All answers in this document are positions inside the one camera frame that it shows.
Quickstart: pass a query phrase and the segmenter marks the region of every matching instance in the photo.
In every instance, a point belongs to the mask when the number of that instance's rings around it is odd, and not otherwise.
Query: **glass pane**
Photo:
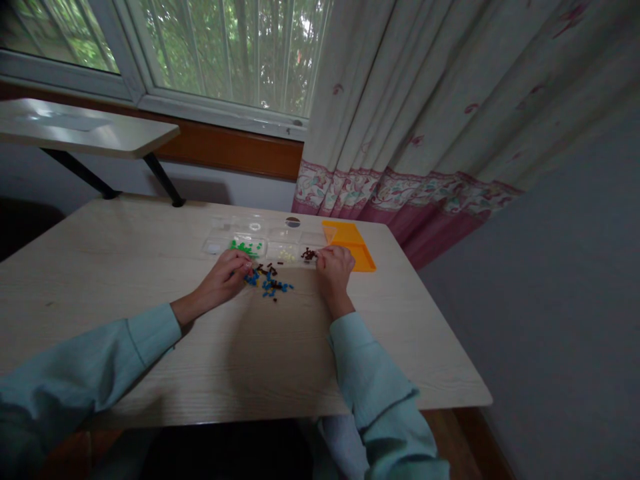
[[[11,0],[1,28],[5,49],[118,73],[87,0]]]
[[[154,84],[308,117],[331,0],[129,0]]]

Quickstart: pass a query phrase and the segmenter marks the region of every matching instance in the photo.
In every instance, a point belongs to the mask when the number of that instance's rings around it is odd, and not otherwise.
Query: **white desk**
[[[122,194],[97,199],[0,264],[0,373],[74,335],[172,301],[215,260],[201,252],[214,215],[290,213]],[[303,225],[322,217],[296,215]],[[386,225],[356,222],[376,262],[353,273],[364,322],[420,388],[420,409],[488,405],[466,353]],[[94,428],[184,425],[346,413],[312,269],[277,265],[295,290],[246,287],[200,318],[174,351]]]
[[[181,207],[180,198],[153,150],[180,134],[170,123],[127,117],[96,110],[70,107],[36,99],[0,102],[0,141],[35,145],[68,170],[102,193],[116,198],[113,190],[69,152],[124,159],[142,158],[160,184]]]

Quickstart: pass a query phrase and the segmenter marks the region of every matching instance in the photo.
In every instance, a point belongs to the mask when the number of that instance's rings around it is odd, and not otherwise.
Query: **orange tray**
[[[351,251],[353,258],[355,258],[353,271],[376,271],[375,262],[371,258],[367,244],[354,223],[324,221],[322,224],[336,228],[337,231],[331,244],[346,247]]]

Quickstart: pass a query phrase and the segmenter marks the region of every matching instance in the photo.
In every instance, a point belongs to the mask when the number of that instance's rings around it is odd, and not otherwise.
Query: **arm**
[[[321,251],[321,292],[334,322],[330,342],[337,379],[367,450],[367,478],[448,479],[449,464],[437,457],[431,430],[414,398],[417,388],[373,338],[347,295],[355,264],[340,247]]]
[[[180,340],[181,329],[235,296],[250,268],[243,252],[225,252],[186,297],[67,340],[2,378],[0,477],[36,473],[84,420],[118,402]]]

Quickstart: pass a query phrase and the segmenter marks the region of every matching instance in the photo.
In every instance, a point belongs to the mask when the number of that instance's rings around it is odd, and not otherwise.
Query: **clear plastic box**
[[[282,263],[304,262],[302,255],[307,248],[326,247],[337,232],[336,228],[325,225],[287,227],[282,220],[269,220],[261,215],[216,218],[213,225],[203,252],[218,255],[228,248],[240,248],[252,258]]]

